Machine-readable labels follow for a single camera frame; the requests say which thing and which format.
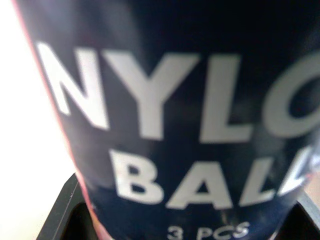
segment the white background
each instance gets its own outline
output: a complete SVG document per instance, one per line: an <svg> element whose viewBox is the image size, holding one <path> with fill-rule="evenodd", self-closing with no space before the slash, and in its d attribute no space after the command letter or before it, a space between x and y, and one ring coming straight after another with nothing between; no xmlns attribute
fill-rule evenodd
<svg viewBox="0 0 320 240"><path fill-rule="evenodd" d="M0 240L34 240L75 170L9 0L0 32Z"/></svg>

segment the white surface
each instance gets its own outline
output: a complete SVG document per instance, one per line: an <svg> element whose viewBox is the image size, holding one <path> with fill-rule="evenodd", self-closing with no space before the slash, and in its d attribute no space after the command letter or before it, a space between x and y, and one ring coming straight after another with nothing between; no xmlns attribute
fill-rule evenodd
<svg viewBox="0 0 320 240"><path fill-rule="evenodd" d="M0 30L0 240L34 240L74 167L8 0Z"/></svg>

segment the cylindrical container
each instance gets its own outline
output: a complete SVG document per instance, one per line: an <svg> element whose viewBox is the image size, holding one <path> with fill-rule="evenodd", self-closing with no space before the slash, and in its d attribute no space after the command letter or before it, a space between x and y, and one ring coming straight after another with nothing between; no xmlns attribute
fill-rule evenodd
<svg viewBox="0 0 320 240"><path fill-rule="evenodd" d="M318 0L13 3L101 239L277 231L319 163Z"/></svg>

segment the black holder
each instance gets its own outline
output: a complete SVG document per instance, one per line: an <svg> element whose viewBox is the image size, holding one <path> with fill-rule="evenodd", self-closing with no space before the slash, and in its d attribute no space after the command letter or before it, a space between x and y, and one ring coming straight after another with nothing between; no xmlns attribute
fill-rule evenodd
<svg viewBox="0 0 320 240"><path fill-rule="evenodd" d="M37 240L98 240L75 174L64 184ZM300 196L275 240L320 240L320 210L307 194Z"/></svg>

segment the dark blue label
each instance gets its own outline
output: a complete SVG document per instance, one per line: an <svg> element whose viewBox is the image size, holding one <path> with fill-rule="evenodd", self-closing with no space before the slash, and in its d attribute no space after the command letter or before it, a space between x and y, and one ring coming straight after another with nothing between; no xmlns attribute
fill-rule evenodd
<svg viewBox="0 0 320 240"><path fill-rule="evenodd" d="M17 2L113 238L276 230L319 162L318 1Z"/></svg>

